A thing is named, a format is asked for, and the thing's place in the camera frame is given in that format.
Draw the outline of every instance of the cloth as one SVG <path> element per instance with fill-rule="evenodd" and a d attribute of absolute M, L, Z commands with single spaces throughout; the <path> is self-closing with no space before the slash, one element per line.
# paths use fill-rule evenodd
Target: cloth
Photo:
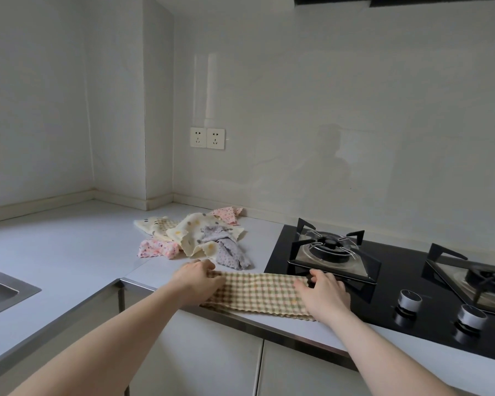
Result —
<path fill-rule="evenodd" d="M 173 221 L 168 217 L 155 217 L 152 216 L 147 219 L 141 219 L 134 221 L 134 225 L 141 229 L 143 232 L 148 233 L 150 236 L 164 241 L 170 241 L 171 239 L 165 234 L 167 229 L 173 228 L 179 224 L 179 221 Z"/>
<path fill-rule="evenodd" d="M 231 231 L 223 226 L 206 226 L 202 249 L 206 256 L 216 263 L 234 268 L 245 269 L 251 266 L 251 261 L 244 255 L 231 237 Z"/>
<path fill-rule="evenodd" d="M 220 271 L 208 271 L 207 276 L 210 278 L 224 276 L 225 285 L 218 289 L 203 306 L 314 321 L 293 287 L 293 281 L 296 279 L 306 284 L 307 279 L 304 277 Z"/>
<path fill-rule="evenodd" d="M 217 210 L 212 210 L 210 214 L 217 216 L 226 224 L 238 225 L 238 220 L 236 217 L 238 217 L 243 210 L 244 208 L 224 207 L 218 208 Z"/>
<path fill-rule="evenodd" d="M 178 243 L 171 241 L 164 241 L 159 239 L 145 239 L 139 245 L 139 258 L 145 257 L 158 257 L 164 255 L 168 259 L 173 259 L 180 253 L 180 247 Z"/>
<path fill-rule="evenodd" d="M 206 226 L 223 226 L 227 230 L 231 239 L 238 240 L 238 236 L 244 232 L 244 228 L 227 225 L 220 218 L 210 214 L 193 213 L 185 217 L 176 227 L 166 230 L 167 236 L 178 243 L 185 254 L 190 257 L 202 250 L 205 242 L 204 228 Z"/>

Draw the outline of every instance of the pile of cloths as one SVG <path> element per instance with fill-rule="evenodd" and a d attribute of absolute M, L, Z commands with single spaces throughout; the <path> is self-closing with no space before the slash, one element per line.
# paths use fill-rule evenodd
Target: pile of cloths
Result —
<path fill-rule="evenodd" d="M 237 216 L 242 208 L 225 207 L 210 213 L 193 213 L 181 222 L 168 217 L 151 217 L 134 224 L 152 237 L 139 246 L 139 257 L 164 255 L 172 259 L 183 250 L 191 257 L 199 251 L 217 264 L 241 270 L 251 262 L 238 247 L 238 237 L 244 228 L 238 226 Z"/>

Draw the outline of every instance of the stainless steel sink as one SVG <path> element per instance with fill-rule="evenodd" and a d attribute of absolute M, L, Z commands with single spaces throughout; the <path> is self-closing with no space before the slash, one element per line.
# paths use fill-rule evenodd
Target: stainless steel sink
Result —
<path fill-rule="evenodd" d="M 36 286 L 0 272 L 0 312 L 40 291 Z"/>

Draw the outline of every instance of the countertop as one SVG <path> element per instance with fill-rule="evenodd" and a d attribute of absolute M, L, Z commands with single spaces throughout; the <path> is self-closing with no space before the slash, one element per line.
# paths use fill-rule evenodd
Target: countertop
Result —
<path fill-rule="evenodd" d="M 169 204 L 153 211 L 88 201 L 0 222 L 0 272 L 38 286 L 41 292 L 0 313 L 0 356 L 119 278 L 158 288 L 188 258 L 136 257 L 147 236 L 134 219 L 182 219 L 203 208 Z M 240 245 L 264 272 L 282 224 L 241 217 Z M 229 268 L 219 266 L 221 270 Z M 237 314 L 294 337 L 345 351 L 323 324 L 260 314 Z M 372 326 L 449 385 L 495 396 L 495 360 Z"/>

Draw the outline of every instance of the white cabinet door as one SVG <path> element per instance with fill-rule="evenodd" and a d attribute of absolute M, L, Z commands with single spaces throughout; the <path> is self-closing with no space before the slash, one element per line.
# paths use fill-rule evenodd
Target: white cabinet door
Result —
<path fill-rule="evenodd" d="M 126 305 L 140 297 L 125 293 Z M 262 339 L 183 311 L 130 383 L 131 396 L 253 396 Z"/>
<path fill-rule="evenodd" d="M 264 342 L 257 396 L 370 396 L 358 372 Z"/>
<path fill-rule="evenodd" d="M 0 396 L 6 396 L 31 374 L 62 352 L 76 340 L 119 313 L 117 292 L 99 296 L 70 314 L 77 321 L 45 345 L 20 361 L 0 377 Z"/>

